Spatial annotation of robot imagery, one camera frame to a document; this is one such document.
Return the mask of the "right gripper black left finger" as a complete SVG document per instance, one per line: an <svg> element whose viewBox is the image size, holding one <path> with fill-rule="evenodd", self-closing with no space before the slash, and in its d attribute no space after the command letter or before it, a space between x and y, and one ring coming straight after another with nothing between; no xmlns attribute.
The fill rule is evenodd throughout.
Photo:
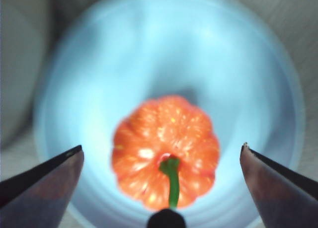
<svg viewBox="0 0 318 228"><path fill-rule="evenodd" d="M2 228L57 228L78 184L81 146L0 183Z"/></svg>

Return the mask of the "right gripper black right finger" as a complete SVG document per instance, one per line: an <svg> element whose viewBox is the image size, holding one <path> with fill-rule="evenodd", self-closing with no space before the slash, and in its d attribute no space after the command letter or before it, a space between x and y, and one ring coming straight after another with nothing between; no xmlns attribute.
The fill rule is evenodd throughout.
<svg viewBox="0 0 318 228"><path fill-rule="evenodd" d="M318 183L252 150L244 143L240 165L267 228L316 228Z"/></svg>

